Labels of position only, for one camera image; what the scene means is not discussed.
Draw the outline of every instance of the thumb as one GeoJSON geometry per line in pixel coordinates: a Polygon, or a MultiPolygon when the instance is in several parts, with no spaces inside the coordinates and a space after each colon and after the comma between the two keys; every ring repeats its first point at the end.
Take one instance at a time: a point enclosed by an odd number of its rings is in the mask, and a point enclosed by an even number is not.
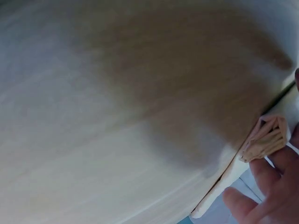
{"type": "Polygon", "coordinates": [[[297,89],[299,90],[299,69],[295,71],[295,82],[296,82],[297,89]]]}
{"type": "Polygon", "coordinates": [[[223,201],[239,223],[242,223],[244,218],[258,205],[254,200],[232,187],[226,188],[223,192],[223,201]]]}

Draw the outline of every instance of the wooden surface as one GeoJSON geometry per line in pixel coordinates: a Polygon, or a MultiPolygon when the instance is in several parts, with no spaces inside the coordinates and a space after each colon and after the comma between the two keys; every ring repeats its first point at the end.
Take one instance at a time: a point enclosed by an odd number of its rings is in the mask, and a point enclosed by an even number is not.
{"type": "Polygon", "coordinates": [[[5,1],[1,221],[187,216],[292,79],[298,10],[296,0],[5,1]]]}

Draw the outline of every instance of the hand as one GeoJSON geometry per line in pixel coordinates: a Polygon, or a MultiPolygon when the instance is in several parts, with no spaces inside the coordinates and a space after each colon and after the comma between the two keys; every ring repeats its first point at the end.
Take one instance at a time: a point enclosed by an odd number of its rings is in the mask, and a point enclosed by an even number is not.
{"type": "MultiPolygon", "coordinates": [[[[296,70],[299,89],[299,69],[296,70]]],[[[299,148],[299,125],[290,143],[299,148]]],[[[252,199],[230,187],[223,192],[224,203],[240,224],[299,224],[299,156],[285,146],[269,159],[250,162],[251,172],[266,199],[257,204],[252,199]]]]}

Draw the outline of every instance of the folded paper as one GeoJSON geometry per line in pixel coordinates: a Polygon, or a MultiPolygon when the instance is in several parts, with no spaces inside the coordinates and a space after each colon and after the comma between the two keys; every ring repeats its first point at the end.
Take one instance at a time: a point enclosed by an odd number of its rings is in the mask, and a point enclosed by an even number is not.
{"type": "Polygon", "coordinates": [[[287,121],[280,115],[264,115],[258,120],[240,150],[240,160],[250,162],[261,159],[287,143],[287,121]]]}

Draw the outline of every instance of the white surface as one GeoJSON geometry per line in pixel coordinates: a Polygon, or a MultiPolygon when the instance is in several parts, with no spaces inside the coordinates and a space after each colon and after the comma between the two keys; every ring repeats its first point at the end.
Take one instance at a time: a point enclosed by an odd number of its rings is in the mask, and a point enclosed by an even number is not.
{"type": "Polygon", "coordinates": [[[1,221],[186,217],[296,66],[278,8],[282,29],[219,1],[2,5],[1,221]]]}

